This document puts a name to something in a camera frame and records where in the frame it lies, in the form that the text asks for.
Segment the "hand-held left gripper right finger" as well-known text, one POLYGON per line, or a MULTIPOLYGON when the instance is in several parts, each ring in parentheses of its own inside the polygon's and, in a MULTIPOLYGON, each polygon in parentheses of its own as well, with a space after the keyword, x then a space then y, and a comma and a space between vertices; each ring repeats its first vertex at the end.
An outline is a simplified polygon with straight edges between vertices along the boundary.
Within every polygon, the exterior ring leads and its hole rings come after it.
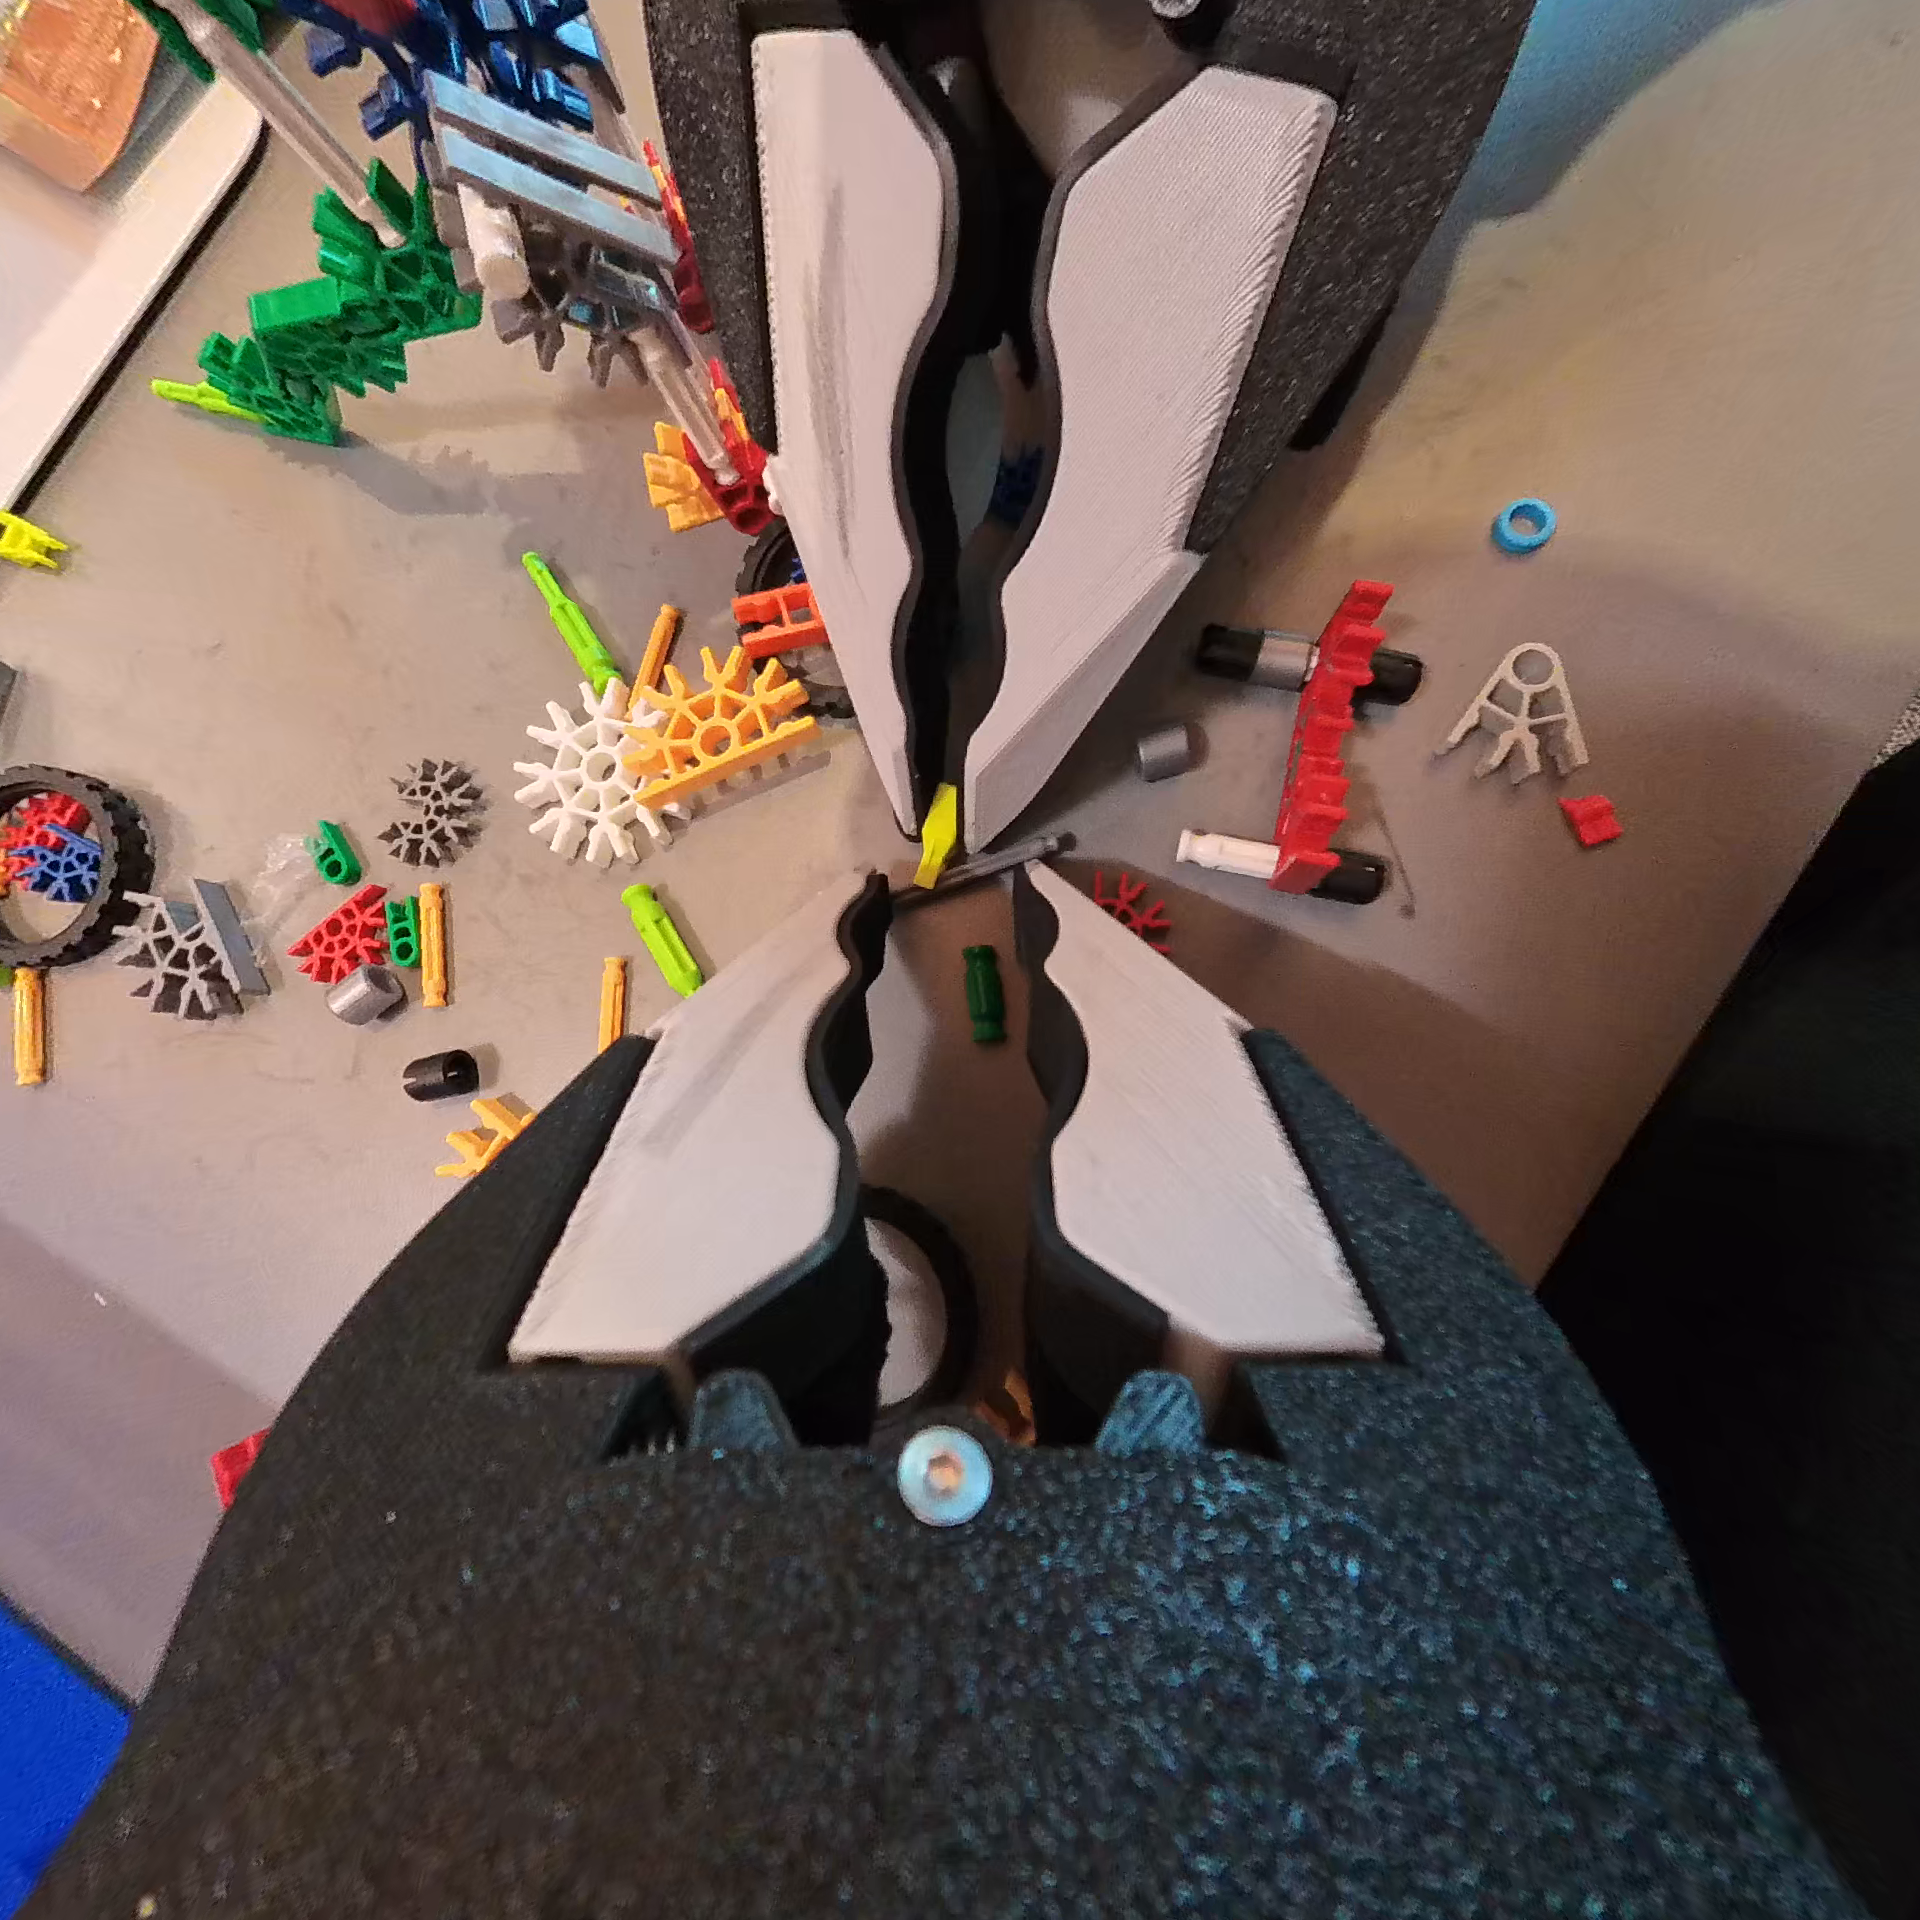
POLYGON ((1013 882, 1044 1100, 1028 1329, 1057 1378, 1383 1356, 1226 1001, 1032 863, 1013 882))

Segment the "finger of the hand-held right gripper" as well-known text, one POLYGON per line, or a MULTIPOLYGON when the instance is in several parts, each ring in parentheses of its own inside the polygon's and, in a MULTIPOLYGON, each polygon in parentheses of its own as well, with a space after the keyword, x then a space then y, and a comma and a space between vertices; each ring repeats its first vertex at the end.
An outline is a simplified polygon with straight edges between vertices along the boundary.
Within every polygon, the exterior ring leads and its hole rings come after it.
POLYGON ((1010 827, 1195 576, 1192 524, 1335 125, 1298 77, 1205 64, 1057 176, 1032 302, 1057 436, 990 597, 967 851, 1010 827))
POLYGON ((875 775, 917 833, 939 780, 958 527, 959 179, 929 94, 852 25, 750 42, 769 476, 875 775))

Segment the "lime green rod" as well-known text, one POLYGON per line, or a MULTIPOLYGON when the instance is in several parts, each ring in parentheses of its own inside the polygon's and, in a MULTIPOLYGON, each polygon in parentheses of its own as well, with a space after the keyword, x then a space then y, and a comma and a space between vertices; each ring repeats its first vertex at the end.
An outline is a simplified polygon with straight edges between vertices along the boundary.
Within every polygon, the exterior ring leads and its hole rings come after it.
POLYGON ((597 700, 611 681, 622 681, 622 667, 599 637, 583 606, 562 585, 552 566, 536 550, 524 550, 520 563, 575 662, 589 693, 597 700))
POLYGON ((634 882, 622 887, 620 899, 665 985, 681 997, 696 994, 705 971, 657 892, 646 882, 634 882))

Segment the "thin dark grey rod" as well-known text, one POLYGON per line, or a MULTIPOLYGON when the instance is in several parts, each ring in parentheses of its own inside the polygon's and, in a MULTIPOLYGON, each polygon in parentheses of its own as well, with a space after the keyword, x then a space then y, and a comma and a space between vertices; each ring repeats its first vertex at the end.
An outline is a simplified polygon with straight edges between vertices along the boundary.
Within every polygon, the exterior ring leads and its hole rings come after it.
POLYGON ((1076 844, 1070 830, 1029 836, 958 863, 949 862, 931 884, 920 884, 916 878, 903 879, 890 887, 890 898, 897 910, 929 904, 934 898, 959 893, 1032 862, 1072 851, 1076 844))

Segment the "black rubber tyre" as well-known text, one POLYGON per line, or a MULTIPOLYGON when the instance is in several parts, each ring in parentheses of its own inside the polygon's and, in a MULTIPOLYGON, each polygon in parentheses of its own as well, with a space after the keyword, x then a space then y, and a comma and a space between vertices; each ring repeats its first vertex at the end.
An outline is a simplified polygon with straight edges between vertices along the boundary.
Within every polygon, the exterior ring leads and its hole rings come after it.
POLYGON ((980 1356, 980 1292, 959 1242, 917 1199, 897 1187, 862 1181, 860 1213, 868 1226, 894 1230, 917 1248, 941 1297, 943 1331, 936 1362, 916 1392, 875 1404, 873 1436, 880 1436, 959 1404, 980 1356))
POLYGON ((83 904, 55 904, 11 884, 1 849, 3 971, 64 968, 91 959, 114 946, 120 926, 131 920, 127 893, 147 893, 154 879, 154 849, 144 816, 117 788, 80 771, 22 763, 1 774, 3 811, 31 793, 66 793, 90 810, 86 837, 104 847, 101 882, 83 904))
MULTIPOLYGON (((792 527, 777 518, 750 544, 736 580, 733 593, 752 593, 808 582, 792 527)), ((765 659, 779 662, 787 679, 801 683, 810 708, 828 721, 852 721, 852 698, 845 676, 831 646, 812 646, 765 659)))

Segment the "small red snowflake connector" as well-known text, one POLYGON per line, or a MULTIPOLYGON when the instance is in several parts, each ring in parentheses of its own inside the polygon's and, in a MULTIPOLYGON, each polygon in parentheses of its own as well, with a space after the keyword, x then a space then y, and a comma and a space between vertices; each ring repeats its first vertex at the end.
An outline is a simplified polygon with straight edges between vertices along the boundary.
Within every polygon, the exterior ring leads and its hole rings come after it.
POLYGON ((1172 958, 1173 922, 1165 899, 1145 878, 1127 869, 1092 874, 1092 902, 1145 947, 1172 958))

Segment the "orange connector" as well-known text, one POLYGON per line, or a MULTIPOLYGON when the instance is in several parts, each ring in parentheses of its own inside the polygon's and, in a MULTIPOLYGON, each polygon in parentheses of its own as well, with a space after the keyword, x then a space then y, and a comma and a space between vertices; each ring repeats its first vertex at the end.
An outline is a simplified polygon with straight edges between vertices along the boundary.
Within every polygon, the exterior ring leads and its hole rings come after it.
POLYGON ((732 597, 732 620, 736 646, 748 659, 773 659, 831 646, 808 582, 740 592, 732 597))

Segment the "white rod with black cap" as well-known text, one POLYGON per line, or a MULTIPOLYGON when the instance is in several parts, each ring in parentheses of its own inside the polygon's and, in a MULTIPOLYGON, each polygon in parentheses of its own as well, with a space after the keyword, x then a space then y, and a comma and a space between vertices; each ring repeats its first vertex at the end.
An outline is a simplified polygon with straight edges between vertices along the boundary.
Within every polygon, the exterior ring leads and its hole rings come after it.
POLYGON ((1176 860, 1209 872, 1256 879, 1276 893, 1366 906, 1379 899, 1387 863, 1344 847, 1285 847, 1254 837, 1185 827, 1176 860))

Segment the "multicoloured construction toy model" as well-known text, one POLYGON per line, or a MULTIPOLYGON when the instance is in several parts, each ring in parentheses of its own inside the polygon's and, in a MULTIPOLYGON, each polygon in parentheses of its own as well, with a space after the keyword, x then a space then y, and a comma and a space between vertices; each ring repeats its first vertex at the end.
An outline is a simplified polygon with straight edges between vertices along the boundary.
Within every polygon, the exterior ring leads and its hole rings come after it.
POLYGON ((315 274, 254 293, 248 330, 207 334, 200 379, 155 379, 155 398, 332 448, 342 398, 395 392, 409 348, 490 322, 548 372, 577 337, 597 388, 626 368, 664 409, 642 465, 676 529, 773 522, 677 182, 631 141, 587 3, 133 11, 321 179, 315 274))

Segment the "white snowflake connector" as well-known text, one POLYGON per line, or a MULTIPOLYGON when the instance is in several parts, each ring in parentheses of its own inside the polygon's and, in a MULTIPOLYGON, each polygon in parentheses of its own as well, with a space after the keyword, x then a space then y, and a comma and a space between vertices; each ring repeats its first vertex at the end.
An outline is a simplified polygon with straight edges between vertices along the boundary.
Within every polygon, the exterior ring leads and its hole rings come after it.
POLYGON ((546 726, 527 726, 527 737, 546 749, 538 762, 515 762, 524 775, 514 800, 534 810, 527 832, 564 860, 594 868, 637 862, 671 845, 693 821, 684 801, 646 801, 626 768, 629 689, 611 676, 599 691, 580 686, 583 709, 549 702, 546 726))

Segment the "large yellow fan connector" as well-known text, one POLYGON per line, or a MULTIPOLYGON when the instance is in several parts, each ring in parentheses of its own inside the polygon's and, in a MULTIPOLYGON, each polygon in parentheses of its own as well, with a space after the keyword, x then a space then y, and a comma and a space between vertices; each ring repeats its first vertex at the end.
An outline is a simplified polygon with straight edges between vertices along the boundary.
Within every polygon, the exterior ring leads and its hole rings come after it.
POLYGON ((820 742, 806 687, 777 655, 756 659, 736 643, 726 659, 705 647, 702 681, 671 664, 631 693, 622 768, 649 811, 692 798, 820 742))

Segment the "dark grey snowflake connector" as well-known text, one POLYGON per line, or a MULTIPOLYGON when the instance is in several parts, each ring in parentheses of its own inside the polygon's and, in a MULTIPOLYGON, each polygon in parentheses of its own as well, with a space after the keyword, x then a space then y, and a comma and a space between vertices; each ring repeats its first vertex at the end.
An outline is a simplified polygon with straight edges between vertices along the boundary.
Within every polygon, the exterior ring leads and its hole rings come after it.
POLYGON ((377 842, 407 868, 435 869, 454 862, 481 833, 488 798, 458 760, 417 760, 395 780, 398 816, 377 842))

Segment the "beige triangular connector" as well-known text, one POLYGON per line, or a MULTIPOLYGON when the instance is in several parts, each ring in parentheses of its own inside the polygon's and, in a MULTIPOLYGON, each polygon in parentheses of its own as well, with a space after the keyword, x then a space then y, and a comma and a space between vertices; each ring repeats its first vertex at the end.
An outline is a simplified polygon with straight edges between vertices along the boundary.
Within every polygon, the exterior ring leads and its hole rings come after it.
POLYGON ((1565 662, 1544 641, 1518 643, 1499 659, 1433 753, 1448 756, 1469 735, 1486 737, 1476 778, 1506 770, 1518 783, 1548 765, 1565 780, 1590 763, 1565 662))

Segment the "grey connector with flat strip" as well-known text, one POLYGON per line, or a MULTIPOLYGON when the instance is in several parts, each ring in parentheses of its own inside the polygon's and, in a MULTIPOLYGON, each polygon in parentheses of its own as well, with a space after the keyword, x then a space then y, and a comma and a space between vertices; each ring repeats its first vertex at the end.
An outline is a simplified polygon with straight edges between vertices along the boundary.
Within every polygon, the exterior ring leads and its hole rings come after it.
POLYGON ((129 995, 147 1010, 180 1022, 215 1022, 272 991, 221 882, 194 878, 185 899, 127 892, 125 904, 131 915, 115 929, 110 958, 131 971, 129 995))

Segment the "person's dark clothing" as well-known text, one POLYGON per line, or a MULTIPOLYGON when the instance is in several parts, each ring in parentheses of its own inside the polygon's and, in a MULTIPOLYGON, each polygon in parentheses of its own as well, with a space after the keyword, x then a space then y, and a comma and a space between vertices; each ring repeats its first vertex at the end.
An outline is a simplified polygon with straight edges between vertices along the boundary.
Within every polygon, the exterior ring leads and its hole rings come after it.
POLYGON ((1918 1899, 1915 709, 1540 1287, 1801 1815, 1918 1899))

